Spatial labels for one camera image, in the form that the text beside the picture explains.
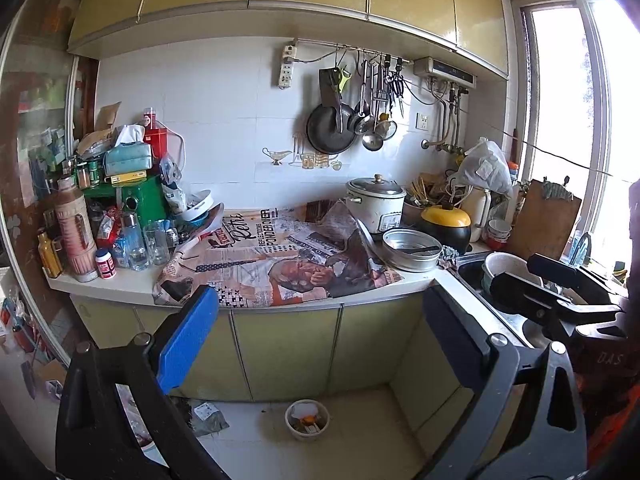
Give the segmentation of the white bowl in sink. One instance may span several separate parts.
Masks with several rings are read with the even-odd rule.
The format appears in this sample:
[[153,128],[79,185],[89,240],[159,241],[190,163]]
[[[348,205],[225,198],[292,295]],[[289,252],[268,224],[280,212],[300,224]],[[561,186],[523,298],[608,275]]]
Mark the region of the white bowl in sink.
[[491,252],[482,264],[483,278],[482,287],[484,292],[490,291],[491,281],[495,276],[508,272],[522,278],[529,283],[540,287],[544,286],[544,281],[540,276],[530,273],[527,269],[527,262],[507,252]]

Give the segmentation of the wooden cutting board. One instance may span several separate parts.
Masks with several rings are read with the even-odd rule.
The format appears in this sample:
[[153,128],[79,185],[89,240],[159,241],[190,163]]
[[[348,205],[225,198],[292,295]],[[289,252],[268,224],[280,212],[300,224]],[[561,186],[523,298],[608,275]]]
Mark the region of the wooden cutting board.
[[582,200],[564,186],[533,180],[506,242],[506,252],[523,259],[533,254],[561,258],[580,206]]

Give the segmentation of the yellow oil bottle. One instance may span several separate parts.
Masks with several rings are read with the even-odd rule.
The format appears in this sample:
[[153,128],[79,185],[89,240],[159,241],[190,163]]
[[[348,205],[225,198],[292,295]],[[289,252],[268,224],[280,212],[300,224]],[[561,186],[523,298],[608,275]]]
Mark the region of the yellow oil bottle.
[[38,252],[47,276],[49,278],[58,278],[62,274],[63,268],[47,232],[44,229],[40,229],[37,237]]

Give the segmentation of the white red-label pill bottle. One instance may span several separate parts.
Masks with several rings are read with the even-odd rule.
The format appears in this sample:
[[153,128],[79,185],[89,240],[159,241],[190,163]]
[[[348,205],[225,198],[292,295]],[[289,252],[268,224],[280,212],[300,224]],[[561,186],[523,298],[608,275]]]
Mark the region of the white red-label pill bottle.
[[108,249],[99,248],[94,255],[94,260],[96,260],[96,270],[98,270],[100,278],[104,280],[114,278],[116,274],[115,261]]

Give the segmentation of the pink patterned thermos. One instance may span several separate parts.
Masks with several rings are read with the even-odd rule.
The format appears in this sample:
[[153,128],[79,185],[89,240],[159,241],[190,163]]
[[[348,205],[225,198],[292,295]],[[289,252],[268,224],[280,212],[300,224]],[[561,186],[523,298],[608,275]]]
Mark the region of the pink patterned thermos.
[[84,194],[73,176],[58,179],[54,209],[60,226],[63,247],[74,277],[87,283],[98,277],[94,241]]

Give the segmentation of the clear drinking glass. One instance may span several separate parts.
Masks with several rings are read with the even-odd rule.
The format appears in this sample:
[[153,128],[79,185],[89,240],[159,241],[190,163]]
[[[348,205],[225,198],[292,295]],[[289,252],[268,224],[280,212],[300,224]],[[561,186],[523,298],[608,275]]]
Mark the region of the clear drinking glass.
[[164,266],[170,259],[167,234],[163,221],[156,220],[143,228],[146,250],[154,266]]

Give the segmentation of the green box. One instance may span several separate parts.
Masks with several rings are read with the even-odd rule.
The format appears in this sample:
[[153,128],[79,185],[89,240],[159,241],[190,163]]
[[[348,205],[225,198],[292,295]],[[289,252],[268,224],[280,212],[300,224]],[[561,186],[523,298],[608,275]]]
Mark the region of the green box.
[[82,192],[92,200],[107,200],[119,209],[134,212],[142,226],[169,217],[159,176],[116,186],[104,183],[96,188],[86,188]]

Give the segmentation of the hanging mesh strainer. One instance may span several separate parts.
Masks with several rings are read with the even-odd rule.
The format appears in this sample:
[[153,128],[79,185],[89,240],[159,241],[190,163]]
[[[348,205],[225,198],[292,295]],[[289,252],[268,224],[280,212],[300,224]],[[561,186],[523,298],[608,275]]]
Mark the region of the hanging mesh strainer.
[[397,131],[397,124],[392,119],[393,96],[390,90],[390,60],[389,54],[384,55],[378,66],[378,123],[374,132],[386,141]]

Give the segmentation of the red tin box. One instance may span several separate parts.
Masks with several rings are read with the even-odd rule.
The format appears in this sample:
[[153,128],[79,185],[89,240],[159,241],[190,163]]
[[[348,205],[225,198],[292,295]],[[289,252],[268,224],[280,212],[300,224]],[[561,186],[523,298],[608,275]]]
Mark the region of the red tin box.
[[143,111],[142,119],[143,141],[149,144],[153,159],[159,162],[168,152],[168,130],[158,121],[153,107],[147,107]]

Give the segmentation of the black hanging wok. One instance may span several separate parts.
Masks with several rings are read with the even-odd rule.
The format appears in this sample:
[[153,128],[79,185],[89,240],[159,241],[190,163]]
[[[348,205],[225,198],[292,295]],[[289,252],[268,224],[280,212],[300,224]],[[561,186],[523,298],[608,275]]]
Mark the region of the black hanging wok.
[[341,108],[343,129],[338,128],[336,109],[318,105],[306,122],[306,136],[310,146],[321,154],[337,155],[346,151],[356,138],[348,128],[354,110],[343,103]]

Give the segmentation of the green peeler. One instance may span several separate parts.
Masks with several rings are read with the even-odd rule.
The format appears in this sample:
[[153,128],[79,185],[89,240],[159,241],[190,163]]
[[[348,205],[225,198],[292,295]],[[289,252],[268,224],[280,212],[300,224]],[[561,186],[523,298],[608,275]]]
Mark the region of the green peeler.
[[337,70],[337,89],[338,92],[343,93],[346,84],[352,78],[352,73],[346,67],[339,67]]

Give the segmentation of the upper yellow cabinets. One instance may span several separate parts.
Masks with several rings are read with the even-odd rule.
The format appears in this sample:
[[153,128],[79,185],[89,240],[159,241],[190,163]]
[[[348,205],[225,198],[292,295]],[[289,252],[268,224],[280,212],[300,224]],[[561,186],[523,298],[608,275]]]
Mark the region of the upper yellow cabinets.
[[502,0],[81,0],[70,52],[110,58],[216,37],[313,39],[418,60],[480,78],[508,73]]

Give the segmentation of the hanging cleaver knife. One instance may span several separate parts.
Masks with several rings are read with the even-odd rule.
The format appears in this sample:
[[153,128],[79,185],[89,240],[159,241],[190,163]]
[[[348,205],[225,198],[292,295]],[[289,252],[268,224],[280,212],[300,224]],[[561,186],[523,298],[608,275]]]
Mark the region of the hanging cleaver knife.
[[336,131],[344,130],[342,116],[342,96],[340,91],[341,71],[337,67],[319,70],[321,104],[335,110]]

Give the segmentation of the white power strip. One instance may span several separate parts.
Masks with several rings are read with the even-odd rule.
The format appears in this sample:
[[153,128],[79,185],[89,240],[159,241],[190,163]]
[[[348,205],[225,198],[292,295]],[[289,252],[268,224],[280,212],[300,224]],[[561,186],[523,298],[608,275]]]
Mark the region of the white power strip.
[[282,50],[278,88],[285,90],[291,87],[293,67],[297,54],[295,44],[286,44]]

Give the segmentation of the white wall socket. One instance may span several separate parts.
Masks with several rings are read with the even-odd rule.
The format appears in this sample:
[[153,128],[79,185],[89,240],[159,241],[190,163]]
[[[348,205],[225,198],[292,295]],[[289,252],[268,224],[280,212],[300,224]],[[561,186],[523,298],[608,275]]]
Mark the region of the white wall socket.
[[416,114],[416,130],[427,131],[430,126],[430,118],[427,114]]

